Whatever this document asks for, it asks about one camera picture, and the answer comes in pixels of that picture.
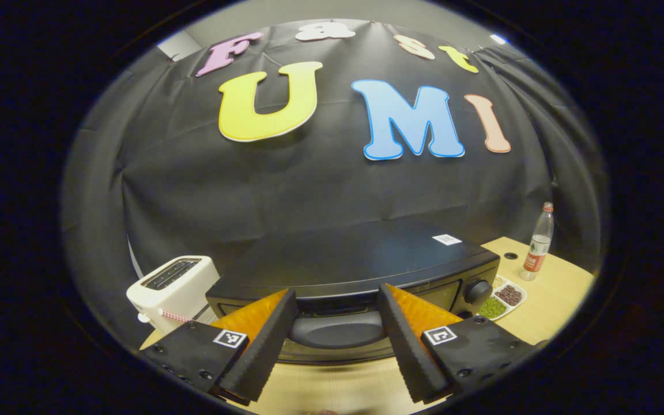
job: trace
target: red beans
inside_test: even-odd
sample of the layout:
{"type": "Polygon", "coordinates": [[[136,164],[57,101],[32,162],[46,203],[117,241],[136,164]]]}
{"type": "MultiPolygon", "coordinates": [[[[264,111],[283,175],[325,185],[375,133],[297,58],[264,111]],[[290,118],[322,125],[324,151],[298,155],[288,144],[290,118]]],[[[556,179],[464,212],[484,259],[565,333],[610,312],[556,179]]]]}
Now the red beans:
{"type": "Polygon", "coordinates": [[[499,299],[504,300],[506,304],[511,305],[512,307],[519,304],[519,302],[522,300],[521,292],[516,291],[516,289],[514,289],[514,287],[511,285],[507,285],[501,291],[496,292],[496,296],[499,299]]]}

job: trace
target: green beans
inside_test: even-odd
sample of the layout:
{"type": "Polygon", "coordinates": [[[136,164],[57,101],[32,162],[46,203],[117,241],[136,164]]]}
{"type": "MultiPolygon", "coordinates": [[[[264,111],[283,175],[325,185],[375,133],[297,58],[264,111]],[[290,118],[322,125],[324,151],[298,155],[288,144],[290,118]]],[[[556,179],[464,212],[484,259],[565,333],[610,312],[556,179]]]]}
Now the green beans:
{"type": "Polygon", "coordinates": [[[478,310],[478,314],[486,318],[496,318],[506,311],[506,305],[500,301],[489,297],[478,310]]]}

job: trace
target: wooden table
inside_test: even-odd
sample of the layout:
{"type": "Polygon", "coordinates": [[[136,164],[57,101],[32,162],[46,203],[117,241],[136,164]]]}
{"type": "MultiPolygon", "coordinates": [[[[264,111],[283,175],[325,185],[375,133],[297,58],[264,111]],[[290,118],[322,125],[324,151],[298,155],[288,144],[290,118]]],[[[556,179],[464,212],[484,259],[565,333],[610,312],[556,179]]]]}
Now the wooden table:
{"type": "MultiPolygon", "coordinates": [[[[527,299],[496,321],[530,344],[554,337],[578,309],[593,284],[593,275],[548,254],[534,281],[519,278],[528,246],[503,237],[482,245],[501,256],[498,274],[527,292],[527,299]],[[507,259],[506,252],[518,255],[507,259]]],[[[160,339],[151,334],[143,349],[160,339]]],[[[343,414],[403,415],[443,402],[414,404],[395,357],[343,366],[276,363],[258,402],[237,407],[261,415],[316,415],[320,410],[343,414]]]]}

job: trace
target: water bottle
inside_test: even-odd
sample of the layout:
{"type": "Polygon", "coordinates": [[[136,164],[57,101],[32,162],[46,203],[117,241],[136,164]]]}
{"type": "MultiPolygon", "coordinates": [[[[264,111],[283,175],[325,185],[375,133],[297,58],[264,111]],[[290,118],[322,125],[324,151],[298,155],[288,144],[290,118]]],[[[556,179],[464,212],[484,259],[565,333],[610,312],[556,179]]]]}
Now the water bottle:
{"type": "Polygon", "coordinates": [[[529,244],[529,253],[524,260],[524,270],[519,276],[525,281],[532,281],[537,276],[537,271],[542,268],[542,263],[550,249],[553,240],[553,229],[555,221],[553,218],[553,204],[545,202],[542,205],[542,214],[539,215],[537,225],[532,233],[532,242],[529,244]]]}

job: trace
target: letter m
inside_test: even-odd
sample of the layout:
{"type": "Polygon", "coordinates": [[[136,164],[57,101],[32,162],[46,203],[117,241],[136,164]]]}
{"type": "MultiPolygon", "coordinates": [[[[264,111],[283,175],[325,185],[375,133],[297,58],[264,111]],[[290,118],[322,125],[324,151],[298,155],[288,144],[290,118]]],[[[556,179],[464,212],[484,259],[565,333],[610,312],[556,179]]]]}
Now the letter m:
{"type": "Polygon", "coordinates": [[[366,145],[363,153],[370,160],[397,159],[403,154],[403,146],[393,139],[392,126],[398,129],[416,155],[422,154],[429,129],[432,129],[429,144],[432,155],[461,157],[466,152],[458,141],[447,107],[450,97],[442,89],[420,87],[412,107],[388,82],[361,80],[353,82],[352,87],[363,95],[368,107],[371,143],[366,145]]]}

